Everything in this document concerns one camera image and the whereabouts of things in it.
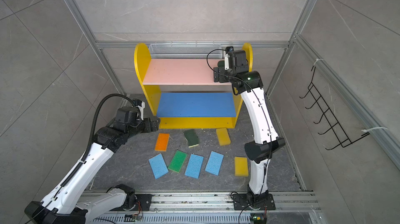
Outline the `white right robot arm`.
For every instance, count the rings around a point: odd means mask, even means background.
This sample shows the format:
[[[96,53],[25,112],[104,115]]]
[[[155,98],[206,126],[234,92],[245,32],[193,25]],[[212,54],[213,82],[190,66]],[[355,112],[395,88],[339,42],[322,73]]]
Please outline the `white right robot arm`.
[[[251,160],[251,177],[246,193],[247,205],[255,207],[268,200],[268,167],[273,153],[285,146],[269,115],[264,86],[258,72],[250,71],[250,62],[244,50],[233,47],[222,50],[224,60],[214,67],[214,81],[231,83],[234,95],[239,95],[250,116],[254,141],[245,144],[245,152]]]

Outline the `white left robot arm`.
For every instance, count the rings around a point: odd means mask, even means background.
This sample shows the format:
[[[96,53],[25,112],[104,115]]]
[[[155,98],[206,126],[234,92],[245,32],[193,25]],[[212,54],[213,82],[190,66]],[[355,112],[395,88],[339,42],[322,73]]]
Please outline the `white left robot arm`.
[[[115,118],[100,128],[89,149],[69,174],[41,201],[32,201],[25,214],[35,224],[88,224],[115,208],[132,210],[139,206],[135,190],[119,184],[90,200],[80,201],[82,193],[103,165],[127,143],[142,133],[156,132],[160,119],[143,117],[143,108],[122,107]]]

